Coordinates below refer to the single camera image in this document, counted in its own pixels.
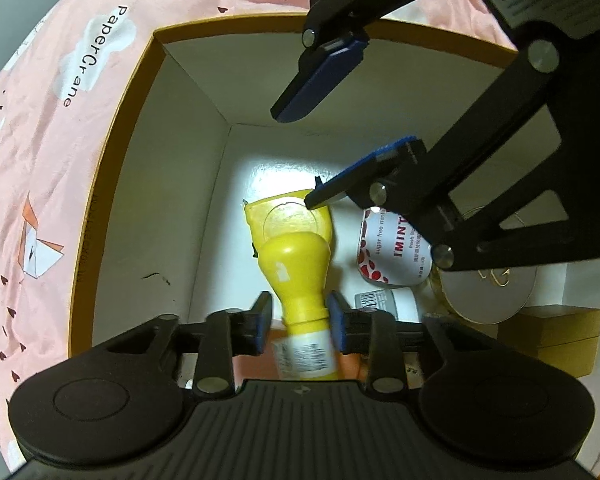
small cardboard box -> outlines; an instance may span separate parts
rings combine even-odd
[[[574,377],[593,370],[599,336],[600,309],[568,305],[526,307],[498,327],[501,343]]]

barcode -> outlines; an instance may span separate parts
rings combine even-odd
[[[317,372],[329,368],[327,352],[315,343],[294,348],[296,370],[300,373]]]
[[[360,294],[360,308],[378,308],[378,298],[374,292]]]

metal screw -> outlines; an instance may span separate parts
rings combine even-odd
[[[431,256],[433,257],[433,262],[440,269],[448,269],[454,264],[454,251],[448,245],[436,245],[431,251]]]
[[[386,202],[386,186],[382,182],[374,182],[369,186],[369,198],[377,206]]]
[[[555,45],[547,40],[535,40],[527,52],[531,66],[543,74],[550,74],[560,65],[560,54]]]
[[[216,394],[226,390],[229,383],[222,377],[205,377],[204,379],[200,379],[196,383],[196,386],[201,392],[205,392],[206,394]]]
[[[394,377],[382,377],[376,379],[372,386],[379,394],[394,394],[404,388],[404,383]]]
[[[309,48],[314,44],[315,41],[315,32],[308,28],[306,31],[302,33],[302,44]]]

pink cloth with hearts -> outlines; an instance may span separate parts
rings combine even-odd
[[[21,456],[7,402],[23,380],[68,356],[88,194],[152,32],[219,14],[307,9],[308,0],[61,0],[0,72],[0,450],[12,470]],[[419,0],[394,18],[512,46],[480,0]],[[107,43],[90,47],[103,27]]]

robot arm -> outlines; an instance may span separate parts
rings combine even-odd
[[[363,59],[364,25],[413,0],[312,0],[298,75],[272,108],[307,115]],[[484,0],[519,49],[516,59],[429,150],[398,142],[306,197],[309,208],[348,194],[360,207],[398,212],[431,243],[445,270],[550,264],[600,257],[600,0]],[[469,219],[449,193],[543,105],[557,151]],[[546,190],[567,220],[503,230]]]
[[[232,356],[263,351],[268,292],[204,323],[160,316],[18,387],[9,418],[29,461],[13,478],[591,478],[573,460],[594,417],[578,380],[451,318],[396,322],[337,292],[327,304],[337,348],[368,354],[365,384],[248,380],[236,392]],[[180,389],[191,352],[192,389]]]

